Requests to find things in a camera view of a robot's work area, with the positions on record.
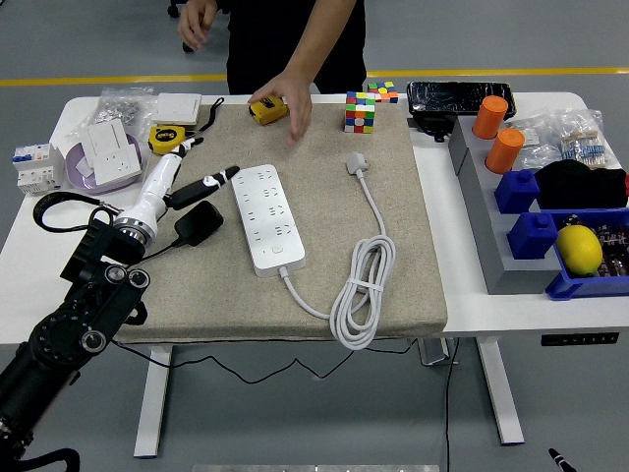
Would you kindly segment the person's left hand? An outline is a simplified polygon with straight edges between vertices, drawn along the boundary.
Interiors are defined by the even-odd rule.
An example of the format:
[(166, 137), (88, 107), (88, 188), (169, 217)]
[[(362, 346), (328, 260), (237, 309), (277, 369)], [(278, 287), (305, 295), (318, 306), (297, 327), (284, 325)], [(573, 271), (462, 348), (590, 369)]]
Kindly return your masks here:
[(312, 117), (312, 100), (308, 78), (300, 72), (282, 72), (259, 88), (248, 100), (249, 104), (269, 96), (286, 99), (290, 112), (288, 145), (295, 146), (306, 134)]

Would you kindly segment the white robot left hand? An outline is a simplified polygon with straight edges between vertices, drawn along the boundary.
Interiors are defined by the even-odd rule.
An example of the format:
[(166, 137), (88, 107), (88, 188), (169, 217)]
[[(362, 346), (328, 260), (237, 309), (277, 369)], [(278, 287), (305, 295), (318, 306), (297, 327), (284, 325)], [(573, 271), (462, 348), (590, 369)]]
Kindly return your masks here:
[(168, 207), (178, 210), (199, 202), (240, 171), (239, 166), (231, 166), (170, 194), (183, 158), (202, 141), (203, 138), (187, 139), (164, 154), (145, 179), (135, 204), (115, 218), (114, 227), (149, 246), (157, 236), (157, 219)]

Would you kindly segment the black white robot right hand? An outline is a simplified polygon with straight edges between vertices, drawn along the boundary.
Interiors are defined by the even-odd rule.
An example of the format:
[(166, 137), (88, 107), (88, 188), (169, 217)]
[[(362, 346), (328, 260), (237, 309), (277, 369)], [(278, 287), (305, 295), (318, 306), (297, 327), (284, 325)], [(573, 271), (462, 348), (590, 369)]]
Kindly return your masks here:
[(576, 469), (555, 448), (550, 448), (548, 454), (562, 472), (576, 472)]

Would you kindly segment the person's right hand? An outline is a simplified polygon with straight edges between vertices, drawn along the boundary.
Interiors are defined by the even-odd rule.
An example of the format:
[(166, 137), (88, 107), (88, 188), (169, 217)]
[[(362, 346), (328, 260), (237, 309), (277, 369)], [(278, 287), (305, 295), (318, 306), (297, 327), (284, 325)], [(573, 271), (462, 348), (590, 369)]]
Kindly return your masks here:
[(193, 51), (207, 44), (207, 36), (218, 12), (215, 0), (191, 0), (181, 9), (177, 33)]

